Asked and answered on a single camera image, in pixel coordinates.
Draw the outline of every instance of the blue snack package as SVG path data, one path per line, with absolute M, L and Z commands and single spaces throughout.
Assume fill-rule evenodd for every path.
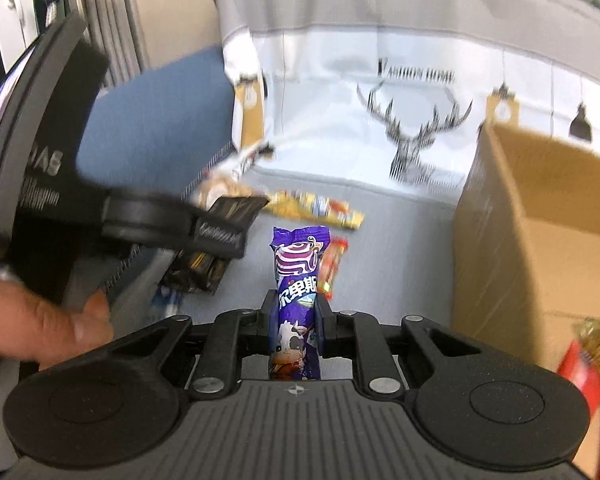
M 311 226 L 294 231 L 274 228 L 271 248 L 278 282 L 279 331 L 270 359 L 273 379 L 320 378 L 314 333 L 314 301 L 318 257 L 330 243 L 328 227 Z

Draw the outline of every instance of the metal screw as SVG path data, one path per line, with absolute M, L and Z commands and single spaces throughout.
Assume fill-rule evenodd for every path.
M 376 394 L 394 394 L 400 389 L 400 383 L 391 377 L 378 377 L 369 383 Z
M 200 377 L 193 382 L 193 389 L 201 394 L 216 394 L 224 388 L 224 383 L 217 377 Z

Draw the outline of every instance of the red snack package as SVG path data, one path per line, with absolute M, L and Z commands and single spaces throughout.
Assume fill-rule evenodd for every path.
M 589 353 L 578 341 L 572 341 L 558 367 L 558 375 L 571 381 L 587 399 L 589 415 L 600 405 L 600 374 Z
M 329 247 L 320 258 L 318 271 L 318 292 L 323 292 L 330 300 L 333 297 L 333 280 L 338 273 L 338 266 L 342 255 L 349 249 L 346 238 L 332 238 Z

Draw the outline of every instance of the zipper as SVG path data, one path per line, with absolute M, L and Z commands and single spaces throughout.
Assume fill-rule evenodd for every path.
M 191 182 L 189 182 L 189 184 L 187 184 L 187 187 L 185 187 L 185 189 L 182 191 L 180 198 L 184 201 L 188 200 L 191 194 L 193 193 L 193 190 L 195 190 L 199 186 L 199 184 L 205 179 L 208 171 L 211 170 L 212 167 L 214 167 L 223 157 L 227 156 L 233 150 L 234 145 L 231 141 L 226 143 L 222 148 L 220 148 L 220 150 L 211 158 L 211 160 L 206 164 L 206 166 L 198 173 L 195 179 L 193 179 Z M 116 283 L 119 282 L 120 278 L 125 273 L 125 271 L 136 260 L 138 254 L 140 253 L 140 249 L 140 245 L 132 245 L 129 256 L 124 258 L 123 260 L 120 260 L 120 263 L 118 264 L 112 275 L 100 285 L 100 289 L 104 291 L 105 295 L 109 298 L 109 301 L 111 301 L 111 298 L 109 296 L 111 290 L 116 286 Z

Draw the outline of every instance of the cardboard box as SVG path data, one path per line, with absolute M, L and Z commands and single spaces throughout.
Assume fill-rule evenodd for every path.
M 555 370 L 600 317 L 600 157 L 503 124 L 482 128 L 454 219 L 455 330 Z M 574 462 L 594 476 L 600 416 Z

